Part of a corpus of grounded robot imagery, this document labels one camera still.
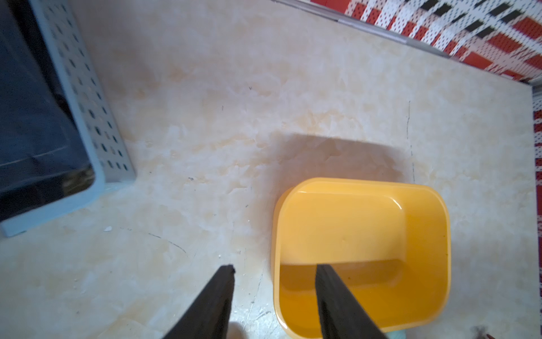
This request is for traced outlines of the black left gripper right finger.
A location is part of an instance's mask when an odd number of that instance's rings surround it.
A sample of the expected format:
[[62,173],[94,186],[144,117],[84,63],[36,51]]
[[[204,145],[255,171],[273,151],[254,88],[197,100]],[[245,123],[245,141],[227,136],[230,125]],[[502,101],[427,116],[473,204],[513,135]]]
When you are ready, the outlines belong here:
[[337,272],[328,264],[316,269],[316,295],[324,338],[385,338]]

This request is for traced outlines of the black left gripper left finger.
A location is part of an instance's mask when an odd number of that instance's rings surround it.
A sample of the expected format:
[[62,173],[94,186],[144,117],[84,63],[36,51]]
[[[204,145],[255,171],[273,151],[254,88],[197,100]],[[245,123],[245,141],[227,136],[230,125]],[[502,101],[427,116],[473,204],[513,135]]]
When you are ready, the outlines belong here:
[[165,338],[226,338],[234,294],[235,269],[217,269]]

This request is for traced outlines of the yellow plastic storage box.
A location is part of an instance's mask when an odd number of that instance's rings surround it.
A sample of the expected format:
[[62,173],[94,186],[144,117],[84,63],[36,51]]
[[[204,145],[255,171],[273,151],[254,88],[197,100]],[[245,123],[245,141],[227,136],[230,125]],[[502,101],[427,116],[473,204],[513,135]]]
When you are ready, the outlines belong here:
[[277,320],[320,338],[316,270],[329,264],[384,332],[423,326],[446,306],[450,216],[428,186],[313,178],[275,206],[271,272]]

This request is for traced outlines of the light blue perforated basket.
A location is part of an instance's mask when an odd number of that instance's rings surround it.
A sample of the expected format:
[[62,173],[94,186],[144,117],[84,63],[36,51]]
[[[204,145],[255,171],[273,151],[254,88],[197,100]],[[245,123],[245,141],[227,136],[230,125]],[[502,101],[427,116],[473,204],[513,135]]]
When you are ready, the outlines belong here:
[[95,173],[87,189],[1,220],[7,237],[74,212],[109,190],[131,184],[136,172],[67,1],[28,1],[66,94],[76,127]]

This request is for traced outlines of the dark blue folded cloth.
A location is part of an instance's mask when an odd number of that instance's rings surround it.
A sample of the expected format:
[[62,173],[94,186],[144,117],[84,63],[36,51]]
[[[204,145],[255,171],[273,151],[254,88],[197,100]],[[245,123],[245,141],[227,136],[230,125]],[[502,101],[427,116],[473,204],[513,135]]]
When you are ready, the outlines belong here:
[[95,180],[28,1],[1,2],[1,220]]

